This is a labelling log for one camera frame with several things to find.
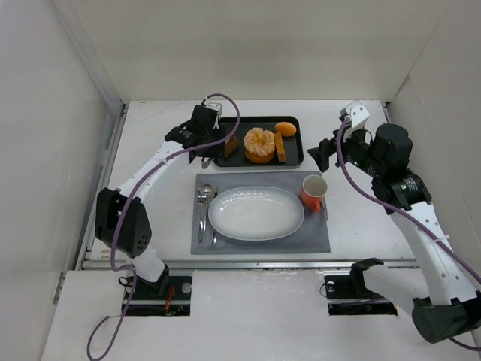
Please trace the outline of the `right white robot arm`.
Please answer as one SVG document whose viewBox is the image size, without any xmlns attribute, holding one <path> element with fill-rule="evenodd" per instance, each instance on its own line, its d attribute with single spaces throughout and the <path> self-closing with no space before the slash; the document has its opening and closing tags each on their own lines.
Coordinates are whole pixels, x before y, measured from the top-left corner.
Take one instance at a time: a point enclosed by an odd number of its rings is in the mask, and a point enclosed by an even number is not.
<svg viewBox="0 0 481 361">
<path fill-rule="evenodd" d="M 412 317 L 418 333 L 429 343 L 454 341 L 480 328 L 480 276 L 454 254 L 441 229 L 422 179 L 408 168 L 413 148 L 406 129 L 393 124 L 377 128 L 365 141 L 366 129 L 341 128 L 331 139 L 309 149 L 321 172 L 329 158 L 337 167 L 348 162 L 368 174 L 373 194 L 401 230 L 421 268 L 426 286 L 417 290 L 395 275 L 383 261 L 365 259 L 352 264 L 346 282 L 353 298 L 383 297 Z"/>
</svg>

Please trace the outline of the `brown croissant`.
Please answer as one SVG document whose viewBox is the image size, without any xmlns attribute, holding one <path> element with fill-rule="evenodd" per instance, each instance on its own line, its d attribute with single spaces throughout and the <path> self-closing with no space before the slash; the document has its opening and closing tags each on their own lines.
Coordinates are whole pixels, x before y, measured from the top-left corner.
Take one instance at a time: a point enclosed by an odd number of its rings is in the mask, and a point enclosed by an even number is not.
<svg viewBox="0 0 481 361">
<path fill-rule="evenodd" d="M 236 135 L 230 137 L 224 144 L 223 158 L 227 159 L 239 147 L 239 139 Z"/>
</svg>

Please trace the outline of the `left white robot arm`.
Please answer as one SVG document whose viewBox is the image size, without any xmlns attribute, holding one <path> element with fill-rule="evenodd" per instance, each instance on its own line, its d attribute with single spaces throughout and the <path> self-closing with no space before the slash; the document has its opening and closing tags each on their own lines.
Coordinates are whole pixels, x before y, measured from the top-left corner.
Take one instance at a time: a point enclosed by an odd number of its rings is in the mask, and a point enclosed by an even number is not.
<svg viewBox="0 0 481 361">
<path fill-rule="evenodd" d="M 203 157 L 209 144 L 224 136 L 216 127 L 222 112 L 219 103 L 200 104 L 189 120 L 175 126 L 154 156 L 125 183 L 115 189 L 105 187 L 95 206 L 95 237 L 113 251 L 124 253 L 137 277 L 155 294 L 168 286 L 169 270 L 150 246 L 152 228 L 147 206 L 180 170 L 195 158 Z"/>
</svg>

